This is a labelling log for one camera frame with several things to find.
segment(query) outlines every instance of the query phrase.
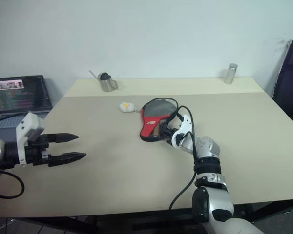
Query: floor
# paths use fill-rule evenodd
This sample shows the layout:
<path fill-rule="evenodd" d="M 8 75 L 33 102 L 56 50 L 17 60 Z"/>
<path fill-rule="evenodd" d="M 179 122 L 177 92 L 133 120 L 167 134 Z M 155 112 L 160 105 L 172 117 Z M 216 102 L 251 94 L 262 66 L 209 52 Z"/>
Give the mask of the floor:
<path fill-rule="evenodd" d="M 90 218 L 87 216 L 75 217 L 79 221 L 89 222 Z M 41 225 L 26 223 L 18 220 L 8 219 L 7 230 L 5 232 L 5 218 L 0 218 L 0 234 L 74 234 L 72 232 L 65 232 L 63 230 L 53 229 L 49 227 L 42 227 Z M 133 224 L 139 222 L 150 222 L 148 220 L 141 219 L 131 219 L 131 220 L 122 220 L 122 221 L 104 221 L 98 222 L 98 226 L 101 228 L 98 231 L 99 234 L 122 234 L 122 233 L 132 233 L 132 234 L 159 234 L 159 233 L 204 233 L 200 225 L 195 227 L 183 226 L 180 228 L 169 228 L 169 229 L 147 229 L 147 230 L 137 230 L 132 231 L 131 227 Z M 293 209 L 285 214 L 278 214 L 272 217 L 269 217 L 265 220 L 261 220 L 255 223 L 255 226 L 258 227 L 266 234 L 293 234 Z"/>

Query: laptop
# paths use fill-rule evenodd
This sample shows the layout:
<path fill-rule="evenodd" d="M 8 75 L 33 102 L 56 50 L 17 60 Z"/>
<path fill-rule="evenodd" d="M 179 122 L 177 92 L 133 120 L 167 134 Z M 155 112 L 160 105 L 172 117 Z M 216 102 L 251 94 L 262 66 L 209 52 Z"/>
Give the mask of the laptop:
<path fill-rule="evenodd" d="M 42 75 L 0 78 L 0 118 L 17 113 L 37 114 L 45 118 L 52 109 Z M 0 121 L 0 129 L 15 128 L 25 115 Z"/>

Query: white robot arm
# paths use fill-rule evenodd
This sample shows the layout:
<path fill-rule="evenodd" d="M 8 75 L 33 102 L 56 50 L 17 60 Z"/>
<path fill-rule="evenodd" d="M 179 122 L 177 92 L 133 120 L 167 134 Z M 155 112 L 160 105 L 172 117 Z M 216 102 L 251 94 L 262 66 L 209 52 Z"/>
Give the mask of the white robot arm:
<path fill-rule="evenodd" d="M 171 144 L 193 154 L 192 122 L 189 116 L 180 118 L 180 128 L 171 137 Z M 263 234 L 257 227 L 240 218 L 233 218 L 233 203 L 221 174 L 220 148 L 210 137 L 195 136 L 197 189 L 192 197 L 194 219 L 202 223 L 209 234 Z"/>

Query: beige table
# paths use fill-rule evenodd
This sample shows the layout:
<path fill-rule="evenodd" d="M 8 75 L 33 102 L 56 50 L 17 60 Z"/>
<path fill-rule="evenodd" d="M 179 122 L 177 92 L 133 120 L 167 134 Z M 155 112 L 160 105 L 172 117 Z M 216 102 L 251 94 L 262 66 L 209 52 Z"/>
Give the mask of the beige table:
<path fill-rule="evenodd" d="M 199 80 L 185 80 L 190 95 L 182 84 L 178 89 L 182 91 L 176 91 L 175 82 L 180 80 L 166 82 L 163 95 L 169 95 L 170 89 L 170 97 L 192 110 L 196 134 L 208 135 L 220 145 L 222 172 L 233 202 L 293 199 L 293 122 L 274 101 L 251 78 L 236 79 L 229 86 L 211 79 L 214 88 L 209 87 L 207 93 L 204 89 L 204 94 L 192 93 L 195 89 L 191 84 L 199 85 Z M 0 199 L 0 216 L 164 210 L 188 183 L 193 172 L 192 156 L 164 141 L 141 141 L 140 115 L 118 110 L 122 101 L 141 107 L 161 96 L 162 90 L 142 81 L 122 80 L 123 86 L 128 84 L 123 90 L 103 93 L 96 82 L 77 81 L 45 121 L 45 133 L 69 132 L 80 137 L 51 145 L 53 155 L 77 151 L 87 156 L 59 167 L 9 170 L 24 180 L 26 188 L 19 198 Z M 17 188 L 13 180 L 1 177 L 0 193 L 16 193 Z M 174 208 L 190 207 L 194 189 L 194 185 L 188 189 Z"/>

